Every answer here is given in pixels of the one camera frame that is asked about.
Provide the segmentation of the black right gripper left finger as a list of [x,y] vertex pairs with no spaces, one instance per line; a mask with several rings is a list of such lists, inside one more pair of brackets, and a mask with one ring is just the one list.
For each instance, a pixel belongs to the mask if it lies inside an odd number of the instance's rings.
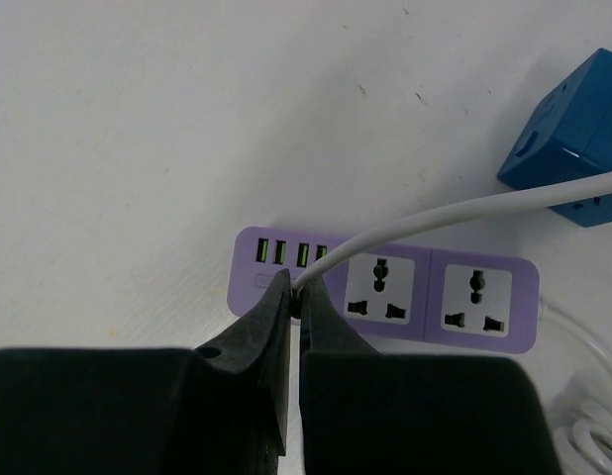
[[291,282],[278,271],[259,301],[218,336],[196,348],[203,359],[202,405],[236,434],[253,431],[270,453],[286,454]]

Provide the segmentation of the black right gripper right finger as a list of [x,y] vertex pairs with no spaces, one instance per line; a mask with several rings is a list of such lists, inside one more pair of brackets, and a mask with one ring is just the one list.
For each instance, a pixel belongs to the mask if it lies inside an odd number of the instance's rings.
[[300,355],[314,351],[377,354],[334,307],[322,277],[309,280],[299,291],[296,318],[300,321]]

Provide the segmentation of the blue cube socket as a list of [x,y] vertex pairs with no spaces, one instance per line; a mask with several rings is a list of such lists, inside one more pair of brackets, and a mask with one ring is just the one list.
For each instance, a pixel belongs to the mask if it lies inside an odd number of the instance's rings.
[[537,105],[497,178],[515,190],[612,171],[612,51],[600,48]]

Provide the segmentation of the purple power strip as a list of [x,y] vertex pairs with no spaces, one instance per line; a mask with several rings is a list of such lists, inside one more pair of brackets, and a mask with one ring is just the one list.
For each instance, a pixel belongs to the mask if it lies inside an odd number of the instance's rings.
[[[243,316],[274,275],[343,243],[325,234],[249,227],[235,240],[228,307]],[[503,353],[530,350],[540,274],[527,259],[409,244],[360,253],[323,276],[334,308],[359,333]]]

